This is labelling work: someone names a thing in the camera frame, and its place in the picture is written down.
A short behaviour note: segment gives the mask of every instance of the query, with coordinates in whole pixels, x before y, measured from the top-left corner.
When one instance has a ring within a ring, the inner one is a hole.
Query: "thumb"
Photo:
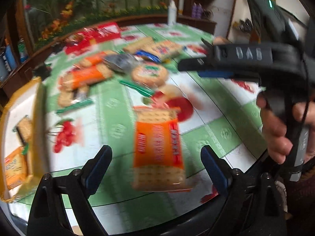
[[[303,119],[306,103],[297,103],[292,109],[293,117],[296,121],[301,122]],[[311,101],[308,105],[308,113],[305,118],[305,124],[315,128],[315,103]]]

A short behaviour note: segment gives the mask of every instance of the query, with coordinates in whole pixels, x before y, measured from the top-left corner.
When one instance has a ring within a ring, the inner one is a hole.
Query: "orange snack packet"
[[[99,64],[103,61],[103,57],[110,54],[116,54],[116,52],[108,50],[108,51],[102,51],[102,52],[96,53],[91,56],[87,56],[80,61],[78,67],[86,68],[86,67],[91,67],[93,65]]]
[[[27,176],[26,157],[22,155],[23,147],[18,147],[5,158],[5,177],[8,190],[21,185]]]
[[[82,70],[67,73],[61,81],[65,91],[78,89],[84,85],[91,85],[113,76],[113,71],[105,64],[97,64]]]
[[[186,191],[175,109],[136,108],[133,188],[141,191]]]

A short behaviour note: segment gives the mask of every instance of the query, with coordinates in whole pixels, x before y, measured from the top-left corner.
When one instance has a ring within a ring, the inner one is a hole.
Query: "human hand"
[[[266,108],[267,102],[262,93],[259,93],[256,104],[261,108],[262,134],[267,142],[268,154],[275,162],[282,164],[293,146],[292,142],[285,137],[287,127],[280,118]],[[302,121],[305,106],[306,103],[295,104],[292,109],[295,120]],[[308,146],[304,157],[304,162],[307,162],[315,156],[315,102],[313,101],[309,103],[305,124],[310,126]]]

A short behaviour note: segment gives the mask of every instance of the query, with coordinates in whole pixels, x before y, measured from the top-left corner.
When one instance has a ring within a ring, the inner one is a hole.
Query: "open box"
[[[21,146],[17,133],[12,129],[25,115],[32,121],[26,155],[27,176],[21,185],[9,191],[4,161],[5,157]],[[0,119],[0,199],[2,201],[14,202],[35,192],[43,174],[49,172],[44,139],[44,115],[44,86],[40,77],[17,90],[4,108]]]

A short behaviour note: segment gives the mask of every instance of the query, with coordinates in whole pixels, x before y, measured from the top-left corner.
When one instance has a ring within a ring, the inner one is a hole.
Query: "purple object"
[[[203,14],[204,12],[204,9],[202,8],[201,4],[198,5],[198,8],[197,8],[197,15],[196,15],[196,18],[201,18],[201,15]]]
[[[196,3],[194,3],[193,9],[192,9],[192,18],[196,18],[196,16],[197,16],[197,10],[198,10],[198,6],[197,6]]]

